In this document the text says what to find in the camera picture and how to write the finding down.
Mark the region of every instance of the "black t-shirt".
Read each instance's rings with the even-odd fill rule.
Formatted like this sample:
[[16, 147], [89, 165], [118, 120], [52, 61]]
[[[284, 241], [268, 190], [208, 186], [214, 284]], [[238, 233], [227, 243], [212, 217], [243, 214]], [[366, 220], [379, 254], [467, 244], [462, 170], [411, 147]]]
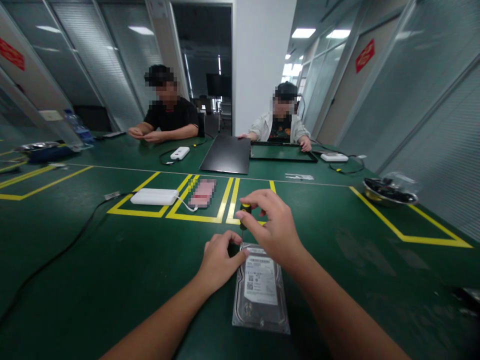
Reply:
[[284, 118], [273, 117], [271, 123], [269, 142], [290, 142], [290, 131], [292, 128], [292, 117], [287, 115]]
[[199, 116], [195, 106], [184, 97], [175, 104], [173, 110], [167, 110], [161, 101], [154, 101], [146, 113], [145, 123], [153, 126], [155, 131], [172, 131], [189, 124], [199, 126]]

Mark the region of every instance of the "person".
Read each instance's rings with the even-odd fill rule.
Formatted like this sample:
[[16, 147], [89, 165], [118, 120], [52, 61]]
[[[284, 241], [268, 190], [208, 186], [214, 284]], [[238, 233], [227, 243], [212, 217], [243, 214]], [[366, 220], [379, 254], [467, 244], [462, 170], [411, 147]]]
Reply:
[[197, 109], [179, 96], [174, 73], [165, 65], [153, 65], [145, 74], [145, 81], [155, 87], [158, 101], [150, 106], [143, 122], [128, 129], [128, 134], [134, 139], [156, 144], [196, 137], [199, 132]]
[[[262, 226], [246, 211], [235, 214], [298, 284], [335, 359], [409, 359], [305, 249], [292, 211], [277, 194], [257, 190], [240, 202], [260, 207], [260, 215], [268, 217]], [[247, 259], [245, 249], [233, 257], [227, 252], [229, 243], [241, 241], [233, 231], [213, 235], [195, 277], [102, 359], [171, 359], [197, 311]]]
[[310, 133], [295, 113], [297, 87], [291, 82], [283, 82], [275, 89], [273, 111], [260, 116], [250, 127], [248, 133], [238, 136], [251, 141], [298, 143], [301, 151], [312, 150]]

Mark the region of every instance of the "screwdriver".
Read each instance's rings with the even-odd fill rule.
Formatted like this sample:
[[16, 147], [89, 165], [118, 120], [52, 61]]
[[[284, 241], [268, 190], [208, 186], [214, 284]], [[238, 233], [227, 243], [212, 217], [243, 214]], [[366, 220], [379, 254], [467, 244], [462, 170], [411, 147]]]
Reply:
[[[246, 211], [247, 213], [252, 213], [252, 207], [250, 204], [240, 204], [240, 210]], [[247, 230], [247, 227], [240, 221], [240, 230], [241, 230], [241, 241], [244, 241], [244, 231]]]

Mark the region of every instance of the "metal bowl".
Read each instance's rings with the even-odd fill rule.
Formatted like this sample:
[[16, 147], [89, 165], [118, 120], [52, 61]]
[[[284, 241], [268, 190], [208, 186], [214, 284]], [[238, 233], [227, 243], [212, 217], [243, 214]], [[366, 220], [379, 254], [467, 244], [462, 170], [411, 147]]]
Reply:
[[24, 153], [29, 153], [29, 152], [39, 151], [39, 150], [56, 148], [59, 145], [60, 143], [56, 141], [41, 141], [41, 142], [34, 142], [31, 144], [18, 146], [14, 148], [13, 151], [16, 153], [24, 154]]
[[364, 194], [368, 200], [370, 200], [372, 203], [382, 205], [386, 208], [397, 208], [402, 205], [416, 205], [419, 203], [419, 198], [415, 194], [408, 194], [410, 195], [410, 201], [409, 202], [402, 202], [398, 200], [393, 200], [388, 197], [385, 197], [375, 190], [373, 190], [370, 186], [368, 186], [365, 181], [363, 181], [363, 185], [365, 186], [365, 191]]

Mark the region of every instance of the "man's hand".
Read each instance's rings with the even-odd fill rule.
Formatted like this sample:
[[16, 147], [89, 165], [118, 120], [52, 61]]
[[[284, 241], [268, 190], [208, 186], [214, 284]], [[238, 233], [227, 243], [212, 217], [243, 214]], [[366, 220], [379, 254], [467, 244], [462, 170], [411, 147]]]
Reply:
[[149, 143], [161, 144], [164, 141], [168, 140], [167, 134], [165, 131], [152, 131], [149, 132], [147, 135], [143, 136]]
[[144, 133], [136, 126], [128, 129], [128, 135], [137, 140], [142, 140], [144, 138]]
[[312, 150], [312, 142], [310, 141], [310, 138], [307, 135], [301, 136], [298, 139], [298, 142], [300, 143], [301, 151], [303, 153], [308, 153], [309, 151]]
[[215, 234], [205, 244], [203, 261], [196, 278], [211, 294], [220, 289], [237, 271], [249, 256], [249, 251], [244, 249], [233, 257], [229, 256], [227, 248], [229, 243], [240, 245], [242, 238], [233, 231]]
[[250, 204], [252, 209], [260, 207], [260, 216], [267, 215], [268, 221], [261, 226], [246, 211], [235, 214], [266, 253], [285, 270], [295, 265], [295, 259], [306, 250], [299, 239], [292, 211], [287, 204], [270, 189], [256, 190], [241, 198], [240, 202]]

